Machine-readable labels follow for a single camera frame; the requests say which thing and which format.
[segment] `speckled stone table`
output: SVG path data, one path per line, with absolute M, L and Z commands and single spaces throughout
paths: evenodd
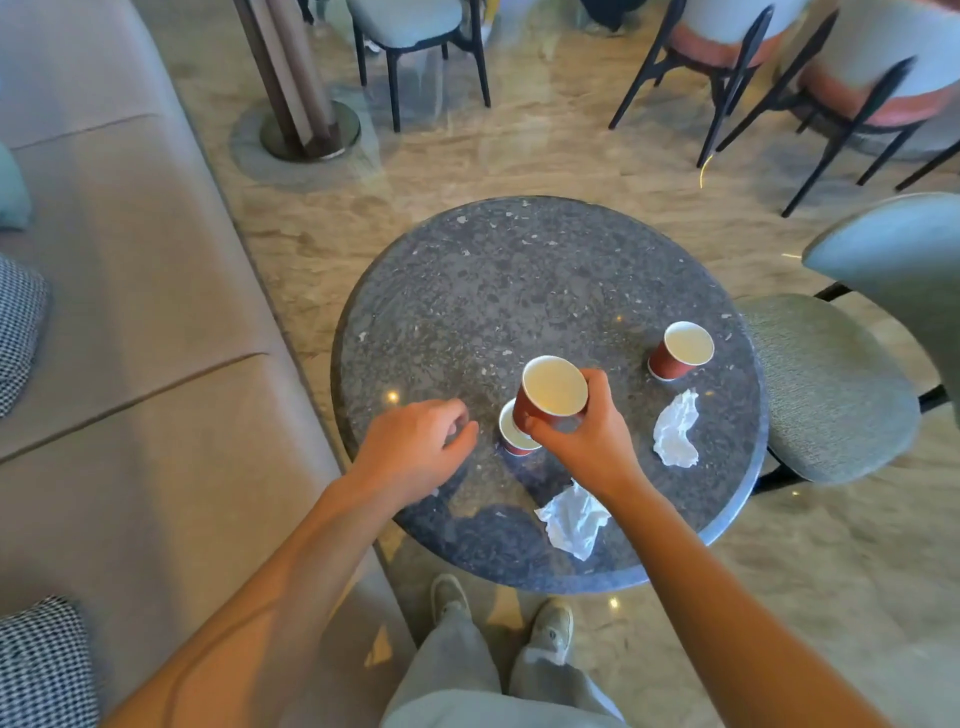
M 674 321 L 716 342 L 707 366 L 673 382 L 645 357 Z M 401 236 L 357 283 L 337 327 L 331 367 L 337 425 L 353 456 L 384 408 L 459 397 L 480 442 L 435 496 L 396 522 L 446 561 L 536 592 L 602 592 L 646 581 L 615 522 L 586 562 L 552 547 L 534 514 L 570 484 L 538 450 L 497 444 L 497 415 L 526 361 L 552 353 L 605 369 L 643 470 L 710 543 L 756 481 L 767 442 L 763 378 L 753 344 L 716 280 L 683 248 L 619 212 L 553 197 L 484 200 Z M 657 416 L 694 388 L 690 441 L 700 462 L 666 467 L 654 454 Z

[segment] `forearm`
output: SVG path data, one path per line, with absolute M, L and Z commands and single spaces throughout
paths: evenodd
M 652 486 L 616 492 L 608 507 L 727 725 L 888 725 L 739 585 Z
M 274 555 L 106 726 L 276 725 L 360 559 L 393 515 L 368 490 L 348 477 L 331 483 Z

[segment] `left hand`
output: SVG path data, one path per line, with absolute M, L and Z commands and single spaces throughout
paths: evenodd
M 445 446 L 458 425 L 460 434 Z M 473 452 L 479 431 L 460 400 L 391 409 L 371 423 L 348 477 L 391 500 L 398 511 L 446 483 Z

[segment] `sofa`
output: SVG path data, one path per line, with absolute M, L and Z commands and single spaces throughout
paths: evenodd
M 76 602 L 105 716 L 341 469 L 128 0 L 0 2 L 0 142 L 34 204 L 0 253 L 51 288 L 0 420 L 0 615 Z M 375 725 L 413 652 L 371 550 L 283 725 Z

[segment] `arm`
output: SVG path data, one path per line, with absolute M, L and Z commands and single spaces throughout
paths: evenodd
M 584 375 L 588 409 L 575 432 L 562 434 L 539 420 L 529 421 L 528 429 L 627 534 L 724 723 L 731 728 L 889 726 L 740 586 L 654 489 L 636 461 L 606 375 L 595 370 Z
M 457 424 L 460 434 L 445 445 Z M 459 400 L 376 418 L 349 474 L 105 728 L 276 726 L 367 548 L 396 511 L 453 475 L 477 431 Z

